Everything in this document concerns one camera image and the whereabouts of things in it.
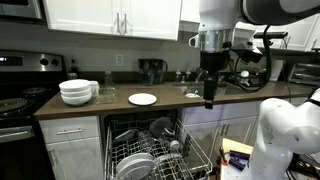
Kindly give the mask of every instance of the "oven handle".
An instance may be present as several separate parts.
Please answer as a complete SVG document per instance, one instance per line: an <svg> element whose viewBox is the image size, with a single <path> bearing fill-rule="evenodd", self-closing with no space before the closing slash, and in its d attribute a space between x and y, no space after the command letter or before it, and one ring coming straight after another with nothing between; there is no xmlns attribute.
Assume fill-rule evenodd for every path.
<svg viewBox="0 0 320 180"><path fill-rule="evenodd" d="M22 139L28 139L33 136L33 133L30 130L22 131L22 132L15 132L5 135L0 135L0 143L18 141Z"/></svg>

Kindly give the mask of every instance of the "open dishwasher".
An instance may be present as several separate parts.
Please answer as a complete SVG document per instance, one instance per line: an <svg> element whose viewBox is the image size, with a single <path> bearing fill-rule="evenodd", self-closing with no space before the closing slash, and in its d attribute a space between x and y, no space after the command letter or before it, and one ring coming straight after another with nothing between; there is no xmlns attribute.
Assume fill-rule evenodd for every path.
<svg viewBox="0 0 320 180"><path fill-rule="evenodd" d="M209 179L209 158L177 114L167 113L112 116L105 120L107 180ZM188 160L190 156L197 163Z"/></svg>

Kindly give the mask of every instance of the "dish rack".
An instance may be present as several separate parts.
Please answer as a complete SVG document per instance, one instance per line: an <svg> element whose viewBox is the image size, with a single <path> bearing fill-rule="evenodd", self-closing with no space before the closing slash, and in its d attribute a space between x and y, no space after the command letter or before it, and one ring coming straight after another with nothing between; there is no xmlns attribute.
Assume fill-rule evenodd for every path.
<svg viewBox="0 0 320 180"><path fill-rule="evenodd" d="M162 135L158 138L148 133L150 124L155 119L139 121L109 122L106 133L105 177L107 180L117 180L117 164L124 158L136 153L150 153L156 161L156 166L145 176L144 180L194 180L209 179L212 163L205 155L199 144L190 135L180 120L176 120L172 128L175 135L168 137ZM130 129L137 129L143 133L125 142L113 143L114 137ZM177 140L180 147L170 149L170 142ZM197 156L197 163L189 163L186 159L190 153Z"/></svg>

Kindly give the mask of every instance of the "countertop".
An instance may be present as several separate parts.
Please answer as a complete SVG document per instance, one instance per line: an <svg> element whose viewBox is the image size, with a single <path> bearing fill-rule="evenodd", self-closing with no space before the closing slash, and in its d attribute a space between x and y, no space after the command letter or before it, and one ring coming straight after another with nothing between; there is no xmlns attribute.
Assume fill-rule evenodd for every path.
<svg viewBox="0 0 320 180"><path fill-rule="evenodd" d="M311 86L289 84L291 97L308 96L312 90ZM34 117L36 120L49 120L60 118L71 118L81 116L96 116L108 114L133 113L143 111L154 111L164 109L176 109L184 107L203 106L204 100L200 98L186 98L177 89L176 83L164 83L162 85L142 86L138 84L117 85L119 100L114 104L86 104L81 107L66 105L60 93L49 100L40 108ZM150 93L157 97L157 102L150 106L136 106L128 102L128 97L135 93ZM215 104L238 103L264 100L270 97L287 98L288 89L284 82L269 82L263 89L256 93L243 93L236 95L217 95Z"/></svg>

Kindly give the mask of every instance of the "wall outlet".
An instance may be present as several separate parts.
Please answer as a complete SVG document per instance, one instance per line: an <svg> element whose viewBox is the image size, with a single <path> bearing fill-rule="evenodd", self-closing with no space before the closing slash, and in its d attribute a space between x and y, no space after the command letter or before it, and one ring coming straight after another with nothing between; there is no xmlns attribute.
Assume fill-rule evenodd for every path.
<svg viewBox="0 0 320 180"><path fill-rule="evenodd" d="M116 66L124 66L123 54L116 54Z"/></svg>

